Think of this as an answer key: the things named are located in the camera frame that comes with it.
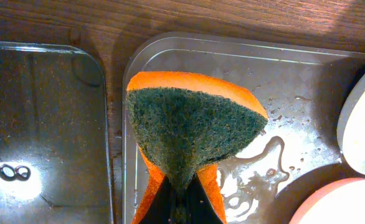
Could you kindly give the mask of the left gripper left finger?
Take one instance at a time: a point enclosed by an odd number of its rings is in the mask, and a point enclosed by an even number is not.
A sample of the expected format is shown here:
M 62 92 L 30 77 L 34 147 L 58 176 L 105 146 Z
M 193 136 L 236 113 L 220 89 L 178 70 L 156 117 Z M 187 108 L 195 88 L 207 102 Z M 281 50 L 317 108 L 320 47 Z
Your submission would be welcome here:
M 139 224 L 173 224 L 176 221 L 175 211 L 176 193 L 169 179 L 165 177 Z

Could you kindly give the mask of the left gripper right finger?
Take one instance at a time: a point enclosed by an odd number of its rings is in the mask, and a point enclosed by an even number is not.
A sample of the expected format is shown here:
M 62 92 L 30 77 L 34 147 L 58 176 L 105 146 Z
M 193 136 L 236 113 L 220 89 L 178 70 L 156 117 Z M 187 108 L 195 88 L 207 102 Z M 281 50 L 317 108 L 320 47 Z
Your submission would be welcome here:
M 187 224 L 223 224 L 196 174 L 186 189 L 185 199 Z

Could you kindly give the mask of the orange green scrub sponge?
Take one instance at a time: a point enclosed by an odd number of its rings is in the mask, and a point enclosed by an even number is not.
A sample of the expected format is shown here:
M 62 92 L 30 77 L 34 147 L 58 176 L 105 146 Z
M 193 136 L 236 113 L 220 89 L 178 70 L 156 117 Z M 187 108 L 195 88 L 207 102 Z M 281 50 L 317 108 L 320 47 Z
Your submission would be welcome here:
M 139 223 L 165 177 L 176 193 L 175 223 L 186 223 L 186 189 L 196 174 L 223 223 L 217 165 L 248 146 L 268 123 L 253 94 L 225 80 L 187 72 L 139 72 L 126 107 L 149 181 L 133 218 Z

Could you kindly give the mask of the pink white plate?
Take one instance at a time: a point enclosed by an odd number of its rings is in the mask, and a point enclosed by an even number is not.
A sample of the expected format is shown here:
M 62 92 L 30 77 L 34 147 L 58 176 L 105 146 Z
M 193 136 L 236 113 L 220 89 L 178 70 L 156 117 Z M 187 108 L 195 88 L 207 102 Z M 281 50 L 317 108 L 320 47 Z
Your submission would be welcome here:
M 365 224 L 365 179 L 337 180 L 316 190 L 290 224 Z

